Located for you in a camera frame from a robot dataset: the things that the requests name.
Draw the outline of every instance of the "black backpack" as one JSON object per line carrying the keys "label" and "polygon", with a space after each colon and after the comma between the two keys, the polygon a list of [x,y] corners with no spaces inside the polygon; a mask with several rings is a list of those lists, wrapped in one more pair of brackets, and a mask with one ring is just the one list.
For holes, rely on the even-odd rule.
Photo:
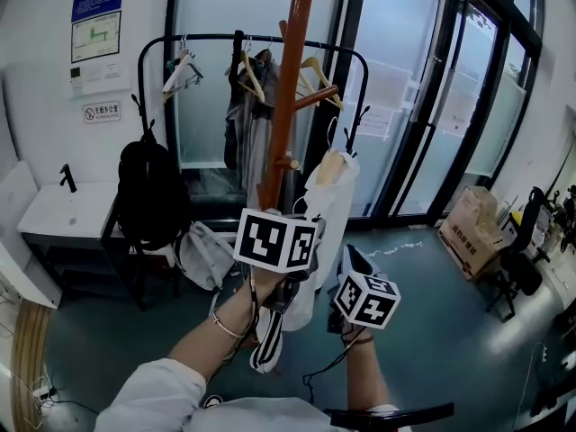
{"label": "black backpack", "polygon": [[190,199],[168,151],[152,126],[124,148],[118,167],[118,224],[135,246],[153,251],[170,245],[190,227]]}

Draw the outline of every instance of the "black faucet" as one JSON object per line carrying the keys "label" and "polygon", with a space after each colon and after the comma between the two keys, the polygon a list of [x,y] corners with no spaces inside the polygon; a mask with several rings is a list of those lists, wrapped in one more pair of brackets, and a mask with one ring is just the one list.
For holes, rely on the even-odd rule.
{"label": "black faucet", "polygon": [[65,182],[68,182],[70,192],[73,194],[76,191],[76,184],[74,184],[74,178],[72,177],[72,173],[70,173],[70,166],[68,163],[66,163],[60,170],[60,174],[62,173],[64,173],[64,179],[60,181],[60,185],[64,185]]}

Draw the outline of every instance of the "black and white sneaker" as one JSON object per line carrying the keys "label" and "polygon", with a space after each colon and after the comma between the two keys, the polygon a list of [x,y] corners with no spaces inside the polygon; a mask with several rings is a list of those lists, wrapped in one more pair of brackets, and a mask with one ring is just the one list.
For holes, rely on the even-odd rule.
{"label": "black and white sneaker", "polygon": [[211,395],[204,401],[203,406],[205,408],[209,408],[209,407],[215,407],[216,405],[221,405],[222,403],[224,403],[224,400],[220,395]]}

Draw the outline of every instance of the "green epoxy floor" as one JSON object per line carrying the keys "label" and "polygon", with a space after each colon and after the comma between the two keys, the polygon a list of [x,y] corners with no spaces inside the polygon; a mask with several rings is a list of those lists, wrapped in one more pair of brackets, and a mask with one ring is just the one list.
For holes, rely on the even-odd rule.
{"label": "green epoxy floor", "polygon": [[[550,330],[553,317],[562,310],[553,293],[541,286],[534,296],[518,296],[517,316],[502,324],[498,306],[490,314],[484,311],[491,290],[479,290],[463,279],[434,229],[375,230],[346,235],[345,241],[365,253],[375,252],[373,260],[400,289],[402,301],[391,322],[384,331],[374,332],[392,402],[401,409],[455,403],[452,418],[414,430],[510,431],[536,342],[543,339],[548,346],[548,366],[564,355],[562,341]],[[324,286],[307,327],[283,333],[280,375],[251,370],[249,350],[243,350],[210,383],[209,392],[225,400],[307,400],[302,375],[320,369],[342,350],[338,336],[326,331],[325,291],[335,282],[331,277]],[[169,287],[164,291],[168,295]],[[165,356],[206,317],[211,295],[191,286],[183,286],[183,291],[180,299],[160,299],[146,312],[103,299],[63,302],[52,313],[45,348],[59,398],[96,410],[108,406],[139,364]],[[536,386],[533,375],[523,410],[531,405]],[[319,408],[345,408],[344,364],[316,377],[314,387]],[[56,405],[47,413],[44,430],[94,427],[94,415],[75,405]]]}

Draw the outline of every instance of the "white sink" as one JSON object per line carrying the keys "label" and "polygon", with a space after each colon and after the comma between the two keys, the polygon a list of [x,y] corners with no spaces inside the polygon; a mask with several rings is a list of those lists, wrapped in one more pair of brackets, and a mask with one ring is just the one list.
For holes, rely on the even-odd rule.
{"label": "white sink", "polygon": [[118,192],[117,183],[43,185],[18,224],[20,232],[99,239]]}

